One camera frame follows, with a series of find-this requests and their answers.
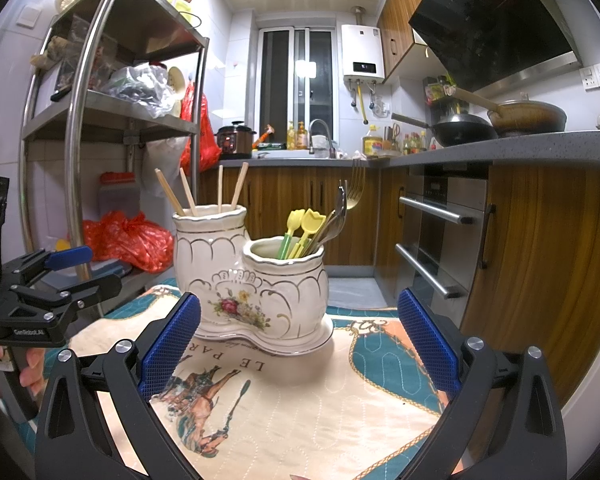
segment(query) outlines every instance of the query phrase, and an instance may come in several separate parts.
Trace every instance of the wooden cabinet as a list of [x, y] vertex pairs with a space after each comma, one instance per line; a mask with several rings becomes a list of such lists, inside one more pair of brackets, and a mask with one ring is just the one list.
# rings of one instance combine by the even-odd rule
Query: wooden cabinet
[[600, 350], [600, 170], [492, 166], [496, 211], [461, 331], [542, 349], [562, 405]]
[[[315, 202], [323, 214], [331, 212], [338, 195], [338, 181], [351, 180], [349, 168], [314, 168]], [[347, 211], [340, 236], [325, 247], [325, 265], [372, 266], [378, 221], [378, 170], [366, 169], [365, 189], [358, 205]]]
[[384, 299], [395, 304], [400, 256], [395, 245], [402, 242], [404, 206], [398, 198], [404, 195], [408, 170], [393, 168], [381, 170], [380, 205], [378, 217], [378, 250], [375, 277]]
[[[239, 168], [224, 168], [223, 201], [230, 202]], [[350, 180], [350, 168], [249, 168], [238, 203], [248, 209], [245, 224], [252, 239], [283, 235], [286, 218], [295, 209], [327, 214], [334, 208], [340, 179]], [[378, 170], [366, 169], [365, 190], [347, 213], [340, 236], [325, 246], [326, 265], [372, 266], [378, 218]], [[218, 170], [200, 175], [200, 203], [217, 202]]]
[[413, 29], [409, 20], [422, 0], [386, 0], [378, 28], [384, 55], [384, 76], [388, 78], [394, 68], [414, 45]]

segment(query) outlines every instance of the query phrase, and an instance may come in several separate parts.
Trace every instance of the oven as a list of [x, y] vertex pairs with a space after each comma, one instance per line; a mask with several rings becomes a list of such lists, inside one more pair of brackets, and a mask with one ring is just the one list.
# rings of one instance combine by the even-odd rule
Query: oven
[[480, 178], [408, 176], [404, 196], [397, 290], [408, 288], [436, 314], [460, 327], [482, 260], [487, 181]]

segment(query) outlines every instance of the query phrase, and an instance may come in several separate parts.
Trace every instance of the range hood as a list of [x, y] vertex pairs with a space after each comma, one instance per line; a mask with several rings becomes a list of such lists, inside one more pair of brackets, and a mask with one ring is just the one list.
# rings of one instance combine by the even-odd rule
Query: range hood
[[458, 86], [483, 95], [581, 65], [555, 0], [422, 0], [410, 25]]

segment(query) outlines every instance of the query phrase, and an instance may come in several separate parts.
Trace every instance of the blue gripper pad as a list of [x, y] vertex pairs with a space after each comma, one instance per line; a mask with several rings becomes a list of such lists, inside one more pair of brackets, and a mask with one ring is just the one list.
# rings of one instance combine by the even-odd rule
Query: blue gripper pad
[[76, 265], [88, 264], [93, 258], [93, 251], [87, 245], [74, 247], [65, 251], [51, 253], [45, 260], [45, 268], [49, 270], [62, 270]]
[[458, 358], [410, 290], [400, 293], [398, 316], [434, 386], [455, 396], [461, 388]]
[[147, 402], [164, 389], [200, 324], [200, 301], [196, 296], [183, 296], [178, 303], [179, 309], [142, 360], [138, 391]]

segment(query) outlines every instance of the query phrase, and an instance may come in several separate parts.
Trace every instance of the yellow spoon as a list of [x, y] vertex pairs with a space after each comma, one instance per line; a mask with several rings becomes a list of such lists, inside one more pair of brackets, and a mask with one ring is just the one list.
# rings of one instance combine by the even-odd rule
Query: yellow spoon
[[280, 244], [280, 250], [278, 251], [278, 259], [283, 260], [286, 252], [289, 250], [289, 244], [291, 243], [291, 237], [294, 235], [296, 230], [300, 227], [302, 217], [304, 216], [304, 209], [297, 209], [289, 213], [289, 218], [286, 219], [286, 234]]
[[302, 222], [300, 224], [302, 230], [304, 230], [304, 233], [302, 233], [302, 238], [300, 238], [300, 241], [295, 244], [291, 254], [289, 254], [287, 257], [287, 260], [292, 260], [297, 254], [302, 253], [302, 249], [304, 248], [304, 244], [309, 238], [309, 235], [315, 235], [318, 232], [325, 218], [326, 217], [324, 215], [321, 215], [317, 211], [312, 211], [311, 209], [306, 210], [306, 213], [304, 213]]

